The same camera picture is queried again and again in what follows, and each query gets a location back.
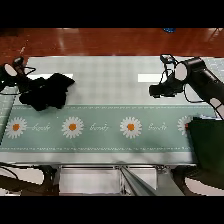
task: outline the robotic arm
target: robotic arm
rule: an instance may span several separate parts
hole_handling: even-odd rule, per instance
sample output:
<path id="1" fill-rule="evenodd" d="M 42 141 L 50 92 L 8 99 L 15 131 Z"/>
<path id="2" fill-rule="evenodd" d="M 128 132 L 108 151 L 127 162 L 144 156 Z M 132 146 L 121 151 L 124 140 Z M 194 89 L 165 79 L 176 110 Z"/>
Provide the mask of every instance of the robotic arm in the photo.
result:
<path id="1" fill-rule="evenodd" d="M 206 67 L 201 58 L 178 62 L 172 55 L 160 55 L 160 60 L 164 63 L 167 80 L 162 83 L 161 79 L 158 85 L 151 85 L 150 96 L 160 98 L 175 97 L 181 92 L 185 94 L 185 85 L 189 84 L 203 100 L 194 103 L 207 102 L 224 119 L 224 84 Z M 170 75 L 167 64 L 174 65 L 174 71 Z"/>

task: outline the green fabric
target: green fabric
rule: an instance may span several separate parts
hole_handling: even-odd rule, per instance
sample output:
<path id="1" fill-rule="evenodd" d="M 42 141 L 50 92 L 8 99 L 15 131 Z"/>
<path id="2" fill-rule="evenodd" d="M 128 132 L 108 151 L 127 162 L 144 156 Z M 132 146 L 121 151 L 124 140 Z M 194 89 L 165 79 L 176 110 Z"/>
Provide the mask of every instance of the green fabric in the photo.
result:
<path id="1" fill-rule="evenodd" d="M 199 167 L 224 175 L 224 121 L 193 120 L 188 127 Z"/>

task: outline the white rectangle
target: white rectangle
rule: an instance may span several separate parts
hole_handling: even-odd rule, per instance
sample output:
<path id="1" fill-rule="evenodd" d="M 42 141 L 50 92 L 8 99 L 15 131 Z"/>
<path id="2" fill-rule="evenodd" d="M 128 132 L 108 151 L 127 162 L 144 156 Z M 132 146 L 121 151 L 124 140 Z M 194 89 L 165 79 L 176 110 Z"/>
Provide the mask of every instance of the white rectangle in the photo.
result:
<path id="1" fill-rule="evenodd" d="M 138 82 L 160 82 L 162 74 L 138 74 Z"/>
<path id="2" fill-rule="evenodd" d="M 48 79 L 52 76 L 53 74 L 40 74 L 40 75 L 28 75 L 27 77 L 34 80 L 43 77 L 44 79 Z M 68 78 L 72 79 L 73 74 L 63 74 L 67 76 Z"/>

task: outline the black crumpled fabric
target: black crumpled fabric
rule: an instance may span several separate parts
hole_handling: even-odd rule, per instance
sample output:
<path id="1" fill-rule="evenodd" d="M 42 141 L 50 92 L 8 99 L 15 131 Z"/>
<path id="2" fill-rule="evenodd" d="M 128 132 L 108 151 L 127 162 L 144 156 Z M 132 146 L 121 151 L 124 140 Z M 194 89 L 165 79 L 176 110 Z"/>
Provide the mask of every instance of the black crumpled fabric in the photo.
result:
<path id="1" fill-rule="evenodd" d="M 21 94 L 22 104 L 31 105 L 35 110 L 45 110 L 47 107 L 61 109 L 65 105 L 67 88 L 75 81 L 60 73 L 54 73 L 50 78 L 39 78 L 30 82 L 30 91 Z"/>

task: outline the daisy print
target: daisy print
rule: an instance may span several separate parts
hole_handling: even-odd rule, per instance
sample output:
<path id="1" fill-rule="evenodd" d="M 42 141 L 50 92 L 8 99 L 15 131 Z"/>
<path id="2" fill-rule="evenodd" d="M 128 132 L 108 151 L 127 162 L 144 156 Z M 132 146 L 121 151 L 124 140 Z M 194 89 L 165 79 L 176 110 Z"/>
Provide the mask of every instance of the daisy print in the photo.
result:
<path id="1" fill-rule="evenodd" d="M 186 133 L 186 127 L 185 125 L 190 123 L 192 121 L 192 118 L 191 117 L 182 117 L 181 119 L 178 120 L 178 130 L 182 132 L 182 135 L 187 135 Z"/>
<path id="2" fill-rule="evenodd" d="M 27 122 L 21 117 L 15 117 L 10 122 L 8 122 L 5 129 L 6 135 L 8 138 L 17 138 L 23 134 L 23 131 L 26 130 Z"/>
<path id="3" fill-rule="evenodd" d="M 141 134 L 142 130 L 140 121 L 134 117 L 126 117 L 123 119 L 120 127 L 120 131 L 123 132 L 123 135 L 125 135 L 126 138 L 135 138 Z"/>
<path id="4" fill-rule="evenodd" d="M 82 134 L 84 124 L 78 117 L 69 117 L 62 125 L 62 132 L 66 138 L 75 138 Z"/>

